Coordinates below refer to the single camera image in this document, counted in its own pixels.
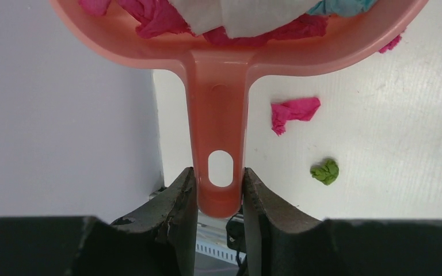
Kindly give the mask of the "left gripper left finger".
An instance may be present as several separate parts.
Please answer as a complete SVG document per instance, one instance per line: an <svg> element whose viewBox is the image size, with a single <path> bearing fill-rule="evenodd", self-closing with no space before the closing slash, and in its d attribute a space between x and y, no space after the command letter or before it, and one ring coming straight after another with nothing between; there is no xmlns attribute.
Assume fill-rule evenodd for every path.
<svg viewBox="0 0 442 276"><path fill-rule="evenodd" d="M94 216L0 217L0 275L193 275L197 215L188 167L111 224Z"/></svg>

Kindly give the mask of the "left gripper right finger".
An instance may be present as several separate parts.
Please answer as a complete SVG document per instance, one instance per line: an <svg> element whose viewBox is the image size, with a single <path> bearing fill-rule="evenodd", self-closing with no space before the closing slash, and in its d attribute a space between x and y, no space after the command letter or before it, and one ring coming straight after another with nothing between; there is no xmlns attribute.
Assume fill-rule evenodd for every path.
<svg viewBox="0 0 442 276"><path fill-rule="evenodd" d="M245 275L442 275L442 220L317 220L246 168Z"/></svg>

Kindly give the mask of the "pink plastic dustpan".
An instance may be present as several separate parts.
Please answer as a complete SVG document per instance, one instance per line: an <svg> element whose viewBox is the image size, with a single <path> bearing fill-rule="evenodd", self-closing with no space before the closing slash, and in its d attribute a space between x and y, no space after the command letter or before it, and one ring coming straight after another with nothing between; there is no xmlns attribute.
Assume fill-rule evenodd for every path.
<svg viewBox="0 0 442 276"><path fill-rule="evenodd" d="M217 47L188 34L141 39L118 4L103 17L77 1L51 1L87 47L124 66L174 72L185 85L200 211L228 218L240 209L250 86L266 75L316 76L352 66L400 34L425 1L379 1L353 18L332 18L327 34L262 47Z"/></svg>

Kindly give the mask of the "white paper scrap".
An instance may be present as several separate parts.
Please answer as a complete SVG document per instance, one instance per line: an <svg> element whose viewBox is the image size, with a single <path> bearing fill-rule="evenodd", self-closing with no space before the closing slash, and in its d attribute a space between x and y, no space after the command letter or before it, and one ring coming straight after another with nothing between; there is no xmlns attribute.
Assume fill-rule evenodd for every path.
<svg viewBox="0 0 442 276"><path fill-rule="evenodd" d="M172 0L169 2L196 35L223 27L229 38L255 37L286 25L315 0Z"/></svg>

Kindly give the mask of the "cyan paper scrap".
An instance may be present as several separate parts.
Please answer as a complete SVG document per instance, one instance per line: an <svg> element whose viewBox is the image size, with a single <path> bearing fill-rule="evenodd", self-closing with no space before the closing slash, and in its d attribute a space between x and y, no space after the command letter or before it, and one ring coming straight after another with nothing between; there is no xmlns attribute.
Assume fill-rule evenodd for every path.
<svg viewBox="0 0 442 276"><path fill-rule="evenodd" d="M338 15L353 17L369 11L377 0L324 0L319 1L306 13L314 16Z"/></svg>

